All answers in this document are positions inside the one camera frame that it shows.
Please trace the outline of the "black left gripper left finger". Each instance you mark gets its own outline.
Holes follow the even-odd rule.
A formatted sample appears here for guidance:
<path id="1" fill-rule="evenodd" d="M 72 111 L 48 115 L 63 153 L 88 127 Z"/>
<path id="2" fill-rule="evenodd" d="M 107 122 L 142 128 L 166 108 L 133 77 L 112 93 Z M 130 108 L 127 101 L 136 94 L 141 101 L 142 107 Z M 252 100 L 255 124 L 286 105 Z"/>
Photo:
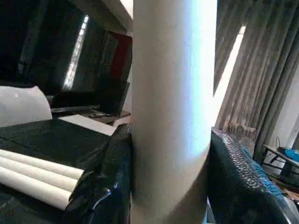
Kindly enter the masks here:
<path id="1" fill-rule="evenodd" d="M 133 152 L 131 124 L 119 125 L 87 159 L 70 196 L 65 224 L 126 224 L 129 217 Z"/>

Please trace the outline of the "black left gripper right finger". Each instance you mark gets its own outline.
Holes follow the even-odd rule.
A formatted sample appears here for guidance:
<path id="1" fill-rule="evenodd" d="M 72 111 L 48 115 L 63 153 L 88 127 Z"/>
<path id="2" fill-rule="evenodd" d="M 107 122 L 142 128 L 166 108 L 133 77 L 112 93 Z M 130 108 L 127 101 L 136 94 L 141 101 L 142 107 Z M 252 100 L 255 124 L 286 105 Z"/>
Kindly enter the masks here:
<path id="1" fill-rule="evenodd" d="M 218 224 L 297 224 L 281 190 L 247 149 L 213 127 L 208 199 Z"/>

